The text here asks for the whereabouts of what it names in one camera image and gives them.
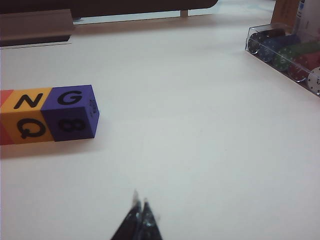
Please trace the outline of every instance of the clear plastic case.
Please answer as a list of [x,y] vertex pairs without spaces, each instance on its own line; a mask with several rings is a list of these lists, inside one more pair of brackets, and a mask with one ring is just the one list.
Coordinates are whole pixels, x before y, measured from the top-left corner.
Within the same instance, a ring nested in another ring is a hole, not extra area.
[[249,28],[245,50],[320,96],[320,40],[282,23]]

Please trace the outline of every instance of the white table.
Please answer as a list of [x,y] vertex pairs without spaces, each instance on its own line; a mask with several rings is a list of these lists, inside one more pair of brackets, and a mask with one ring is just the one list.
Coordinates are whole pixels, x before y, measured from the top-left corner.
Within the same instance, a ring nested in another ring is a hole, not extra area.
[[320,99],[244,51],[273,5],[1,50],[2,89],[92,84],[100,110],[95,139],[1,147],[1,238],[108,240],[137,189],[164,240],[318,240]]

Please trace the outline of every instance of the letter cube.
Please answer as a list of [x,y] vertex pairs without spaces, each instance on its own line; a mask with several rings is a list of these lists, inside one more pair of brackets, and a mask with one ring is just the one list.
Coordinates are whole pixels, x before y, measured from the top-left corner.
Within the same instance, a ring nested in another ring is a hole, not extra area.
[[95,137],[99,111],[91,85],[52,88],[41,113],[56,142]]
[[1,123],[15,144],[53,140],[40,111],[51,89],[14,90],[2,104]]
[[[0,107],[7,100],[7,98],[10,96],[12,92],[13,90],[0,91]],[[9,145],[9,144],[14,144],[14,141],[12,141],[11,137],[9,136],[6,129],[2,125],[1,116],[0,116],[0,145]]]

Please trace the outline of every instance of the purple cube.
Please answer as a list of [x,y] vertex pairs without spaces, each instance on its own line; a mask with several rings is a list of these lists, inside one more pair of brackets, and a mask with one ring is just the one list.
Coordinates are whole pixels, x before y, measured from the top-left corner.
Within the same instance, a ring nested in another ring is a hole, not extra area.
[[99,110],[91,85],[52,88],[41,113],[56,142],[96,135]]

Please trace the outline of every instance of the poker chip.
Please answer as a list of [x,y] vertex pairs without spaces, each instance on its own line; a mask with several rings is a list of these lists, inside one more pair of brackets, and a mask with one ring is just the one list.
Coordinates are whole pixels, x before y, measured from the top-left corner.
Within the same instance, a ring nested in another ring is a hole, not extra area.
[[309,73],[305,70],[309,68],[309,61],[305,55],[300,55],[293,59],[288,67],[288,74],[296,82],[304,81]]
[[262,43],[267,37],[261,33],[254,33],[248,40],[248,50],[252,54],[257,54],[260,49],[260,43]]
[[320,95],[320,67],[311,71],[306,83],[311,92]]
[[275,69],[280,72],[285,72],[289,65],[291,64],[295,53],[290,47],[284,47],[278,51],[277,55],[274,57],[272,64]]
[[294,81],[301,82],[317,67],[320,67],[320,51],[296,56],[288,67],[288,74]]
[[275,38],[279,36],[285,36],[286,32],[282,28],[276,28],[261,32],[253,33],[247,41],[247,48],[250,53],[257,54],[260,49],[261,43],[268,38]]
[[285,72],[293,63],[295,57],[319,51],[319,42],[308,42],[285,46],[278,51],[277,55],[272,60],[272,64],[278,71]]
[[260,46],[259,58],[266,63],[271,62],[279,48],[281,48],[281,45],[277,41],[267,39]]
[[268,38],[260,45],[259,58],[269,63],[281,48],[298,43],[300,43],[300,39],[297,35]]

